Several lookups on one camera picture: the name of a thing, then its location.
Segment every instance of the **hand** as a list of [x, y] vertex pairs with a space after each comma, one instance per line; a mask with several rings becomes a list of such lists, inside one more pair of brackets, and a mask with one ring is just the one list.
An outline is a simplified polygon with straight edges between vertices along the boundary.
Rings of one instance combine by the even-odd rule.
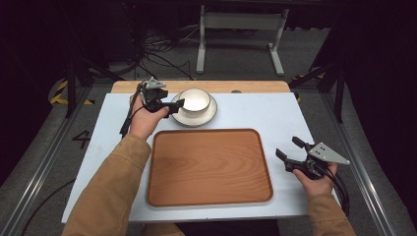
[[[333, 175], [335, 175], [337, 171], [337, 164], [329, 162], [328, 169], [333, 173]], [[292, 173], [294, 173], [294, 175], [303, 185], [304, 191], [306, 191], [308, 198], [321, 194], [331, 194], [331, 190], [333, 189], [333, 182], [327, 176], [322, 179], [311, 180], [298, 169], [294, 169]]]
[[142, 138], [144, 140], [147, 140], [148, 137], [155, 130], [158, 122], [163, 117], [165, 117], [166, 114], [168, 114], [169, 108], [165, 106], [154, 113], [150, 113], [143, 106], [144, 105], [142, 104], [141, 97], [138, 95], [134, 107], [132, 109], [132, 114], [139, 108], [142, 108], [138, 112], [136, 112], [135, 116], [132, 118], [129, 133], [138, 136], [139, 138]]

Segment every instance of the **white saucer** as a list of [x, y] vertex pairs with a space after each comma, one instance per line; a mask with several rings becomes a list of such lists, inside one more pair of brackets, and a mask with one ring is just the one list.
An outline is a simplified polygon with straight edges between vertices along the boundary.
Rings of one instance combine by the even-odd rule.
[[[173, 99], [172, 102], [175, 102], [180, 97], [181, 93], [178, 93]], [[217, 111], [217, 102], [209, 94], [209, 106], [208, 109], [198, 117], [191, 117], [186, 114], [181, 108], [178, 110], [178, 113], [173, 113], [172, 117], [179, 123], [188, 126], [188, 127], [199, 127], [210, 121]]]

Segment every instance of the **wooden table edge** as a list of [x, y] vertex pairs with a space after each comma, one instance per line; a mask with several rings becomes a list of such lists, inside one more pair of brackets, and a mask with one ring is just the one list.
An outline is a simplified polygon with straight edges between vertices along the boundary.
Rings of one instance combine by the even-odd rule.
[[[141, 81], [119, 81], [113, 84], [112, 93], [134, 93]], [[203, 89], [207, 92], [291, 92], [284, 81], [161, 81], [169, 92], [186, 89]]]

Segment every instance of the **chair leg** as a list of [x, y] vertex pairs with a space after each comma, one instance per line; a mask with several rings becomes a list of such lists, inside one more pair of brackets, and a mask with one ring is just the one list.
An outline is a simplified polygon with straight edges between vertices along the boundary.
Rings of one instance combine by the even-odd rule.
[[206, 24], [205, 24], [206, 8], [202, 5], [202, 11], [200, 13], [200, 46], [199, 55], [197, 56], [197, 74], [202, 74], [205, 71], [205, 58], [206, 58]]

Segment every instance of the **tray rim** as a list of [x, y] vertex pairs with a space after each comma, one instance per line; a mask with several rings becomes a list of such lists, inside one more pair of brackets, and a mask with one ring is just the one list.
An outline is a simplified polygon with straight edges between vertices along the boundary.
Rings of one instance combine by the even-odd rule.
[[268, 184], [268, 196], [264, 199], [258, 200], [258, 201], [240, 201], [240, 202], [223, 202], [223, 203], [194, 203], [194, 204], [179, 204], [179, 205], [161, 205], [161, 204], [155, 204], [152, 202], [151, 198], [149, 197], [150, 192], [150, 182], [151, 182], [151, 176], [152, 176], [152, 168], [153, 168], [153, 152], [150, 154], [150, 168], [149, 168], [149, 179], [148, 179], [148, 185], [147, 185], [147, 192], [146, 192], [146, 198], [147, 202], [152, 207], [186, 207], [186, 206], [210, 206], [210, 205], [233, 205], [233, 204], [258, 204], [258, 203], [266, 203], [273, 197], [273, 187], [270, 180], [269, 175], [269, 168], [268, 168], [268, 162], [267, 157], [265, 156], [264, 152], [264, 146], [262, 143], [261, 135], [260, 133], [252, 128], [233, 128], [233, 129], [198, 129], [198, 130], [163, 130], [157, 132], [153, 136], [153, 142], [152, 142], [152, 150], [155, 148], [156, 144], [156, 138], [163, 134], [172, 134], [172, 133], [219, 133], [219, 132], [251, 132], [254, 133], [257, 137], [258, 145], [260, 147], [260, 151], [262, 154], [262, 161], [263, 166], [266, 173], [267, 178], [267, 184]]

